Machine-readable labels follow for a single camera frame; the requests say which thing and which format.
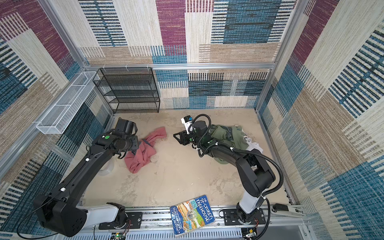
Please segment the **white cloth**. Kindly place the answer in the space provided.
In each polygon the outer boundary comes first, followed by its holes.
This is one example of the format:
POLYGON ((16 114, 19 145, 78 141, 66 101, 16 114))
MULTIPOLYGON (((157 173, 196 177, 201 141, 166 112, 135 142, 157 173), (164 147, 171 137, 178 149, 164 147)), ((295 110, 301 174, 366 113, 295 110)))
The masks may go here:
POLYGON ((244 135, 244 140, 248 145, 246 148, 247 151, 258 150, 261 154, 263 153, 264 150, 260 147, 260 145, 254 142, 248 135, 244 135))

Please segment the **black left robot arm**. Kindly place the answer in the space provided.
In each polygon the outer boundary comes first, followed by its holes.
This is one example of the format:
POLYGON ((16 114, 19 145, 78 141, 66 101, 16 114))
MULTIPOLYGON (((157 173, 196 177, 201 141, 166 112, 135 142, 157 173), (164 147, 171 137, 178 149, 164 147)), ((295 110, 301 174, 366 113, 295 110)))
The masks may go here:
POLYGON ((40 225, 66 237, 89 226, 127 224, 125 207, 108 202, 98 207, 79 207, 80 199, 101 168, 115 155, 120 159, 139 148, 136 123, 118 119, 115 128, 100 134, 69 175, 48 195, 39 195, 33 206, 40 225))

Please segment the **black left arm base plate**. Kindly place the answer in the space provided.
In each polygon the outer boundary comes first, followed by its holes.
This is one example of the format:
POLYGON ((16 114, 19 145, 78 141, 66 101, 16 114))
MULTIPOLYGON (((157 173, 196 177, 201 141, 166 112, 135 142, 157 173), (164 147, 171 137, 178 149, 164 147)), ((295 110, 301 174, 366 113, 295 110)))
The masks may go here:
POLYGON ((123 221, 122 225, 116 223, 102 223, 99 224, 99 230, 117 230, 123 231, 127 229, 140 229, 142 224, 143 212, 127 212, 126 220, 123 221))

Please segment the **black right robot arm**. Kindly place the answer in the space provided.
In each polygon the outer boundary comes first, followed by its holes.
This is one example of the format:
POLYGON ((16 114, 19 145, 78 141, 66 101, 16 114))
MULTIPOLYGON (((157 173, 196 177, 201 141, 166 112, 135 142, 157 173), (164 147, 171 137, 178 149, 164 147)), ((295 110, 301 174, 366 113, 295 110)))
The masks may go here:
POLYGON ((237 204, 239 222, 253 221, 266 196, 279 190, 284 182, 280 166, 262 154, 258 144, 239 126, 227 127, 199 121, 191 116, 181 119, 185 130, 174 134, 183 146, 191 144, 199 156, 210 156, 237 168, 244 194, 237 204))

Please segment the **pink red cloth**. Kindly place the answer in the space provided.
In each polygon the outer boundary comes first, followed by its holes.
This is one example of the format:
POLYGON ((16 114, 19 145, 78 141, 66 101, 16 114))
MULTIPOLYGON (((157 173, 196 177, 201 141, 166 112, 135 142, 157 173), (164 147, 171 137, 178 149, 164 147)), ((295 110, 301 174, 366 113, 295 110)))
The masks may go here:
POLYGON ((139 143, 135 153, 128 152, 125 156, 125 164, 132 174, 136 174, 142 167, 149 164, 151 157, 157 153, 155 149, 156 140, 167 138, 165 127, 160 127, 149 133, 139 143))

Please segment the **clear tape roll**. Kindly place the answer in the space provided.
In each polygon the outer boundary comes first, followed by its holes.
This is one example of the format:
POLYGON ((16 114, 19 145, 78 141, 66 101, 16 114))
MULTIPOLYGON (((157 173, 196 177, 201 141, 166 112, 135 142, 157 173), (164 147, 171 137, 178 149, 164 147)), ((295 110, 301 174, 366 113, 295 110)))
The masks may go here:
POLYGON ((107 176, 112 173, 113 169, 115 167, 114 161, 109 160, 107 163, 104 164, 104 166, 98 171, 97 175, 99 176, 107 176))

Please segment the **white mesh wall basket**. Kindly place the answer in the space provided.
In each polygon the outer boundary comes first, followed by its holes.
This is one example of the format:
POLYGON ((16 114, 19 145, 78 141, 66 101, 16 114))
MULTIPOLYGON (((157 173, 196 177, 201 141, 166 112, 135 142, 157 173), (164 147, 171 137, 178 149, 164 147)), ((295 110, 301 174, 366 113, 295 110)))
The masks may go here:
POLYGON ((82 72, 44 115, 36 128, 44 135, 63 134, 94 88, 96 72, 82 72))

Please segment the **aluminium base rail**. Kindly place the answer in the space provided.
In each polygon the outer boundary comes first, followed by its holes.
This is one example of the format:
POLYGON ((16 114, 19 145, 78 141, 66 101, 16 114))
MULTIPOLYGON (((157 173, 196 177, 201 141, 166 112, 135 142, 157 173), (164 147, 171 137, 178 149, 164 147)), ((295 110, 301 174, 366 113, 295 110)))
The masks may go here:
POLYGON ((287 212, 263 206, 252 220, 243 223, 234 206, 212 206, 211 221, 199 216, 197 209, 184 204, 175 207, 128 208, 130 227, 111 224, 87 227, 74 240, 314 240, 312 227, 300 209, 287 212))

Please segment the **colourful treehouse book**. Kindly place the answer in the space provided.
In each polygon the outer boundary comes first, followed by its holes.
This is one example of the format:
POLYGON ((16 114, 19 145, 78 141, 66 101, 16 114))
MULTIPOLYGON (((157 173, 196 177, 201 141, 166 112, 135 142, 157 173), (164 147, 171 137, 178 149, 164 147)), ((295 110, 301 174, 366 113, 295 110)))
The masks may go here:
POLYGON ((176 237, 201 229, 216 221, 206 195, 171 206, 170 215, 176 237))

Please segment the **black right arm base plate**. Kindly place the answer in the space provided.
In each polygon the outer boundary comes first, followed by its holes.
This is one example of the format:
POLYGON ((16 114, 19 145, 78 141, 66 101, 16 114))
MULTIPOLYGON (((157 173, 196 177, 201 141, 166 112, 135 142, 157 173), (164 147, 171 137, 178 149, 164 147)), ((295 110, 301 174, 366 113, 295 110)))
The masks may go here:
POLYGON ((224 219, 225 226, 235 225, 265 225, 267 214, 262 209, 255 209, 252 213, 246 214, 242 209, 223 209, 219 216, 224 219))

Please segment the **olive green cloth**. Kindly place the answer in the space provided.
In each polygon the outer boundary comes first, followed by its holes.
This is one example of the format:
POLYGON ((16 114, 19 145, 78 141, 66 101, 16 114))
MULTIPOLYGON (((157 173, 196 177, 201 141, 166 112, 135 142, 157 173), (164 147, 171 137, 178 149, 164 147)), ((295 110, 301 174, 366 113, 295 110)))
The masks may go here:
POLYGON ((223 125, 212 125, 209 133, 212 138, 218 142, 222 142, 233 148, 240 150, 246 150, 249 145, 245 139, 247 135, 243 132, 240 125, 235 126, 223 126, 223 125))

